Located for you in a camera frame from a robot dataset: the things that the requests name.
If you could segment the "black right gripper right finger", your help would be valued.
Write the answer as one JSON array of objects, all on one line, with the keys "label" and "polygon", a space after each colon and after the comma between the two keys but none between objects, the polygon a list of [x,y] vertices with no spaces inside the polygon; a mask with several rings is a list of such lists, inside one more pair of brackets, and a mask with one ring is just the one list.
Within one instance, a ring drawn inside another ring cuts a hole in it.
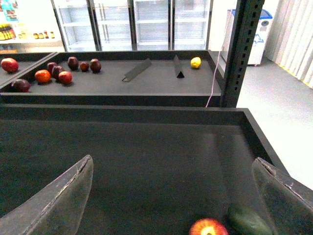
[{"label": "black right gripper right finger", "polygon": [[257,158],[252,174],[278,235],[313,233],[313,191],[267,161]]}]

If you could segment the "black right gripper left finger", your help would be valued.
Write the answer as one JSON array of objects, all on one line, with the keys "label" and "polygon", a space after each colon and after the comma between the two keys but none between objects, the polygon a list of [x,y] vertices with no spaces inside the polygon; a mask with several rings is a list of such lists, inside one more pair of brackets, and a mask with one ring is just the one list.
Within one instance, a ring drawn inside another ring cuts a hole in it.
[{"label": "black right gripper left finger", "polygon": [[2,235],[74,235],[77,233],[93,178],[93,159],[86,155],[26,202],[0,219]]}]

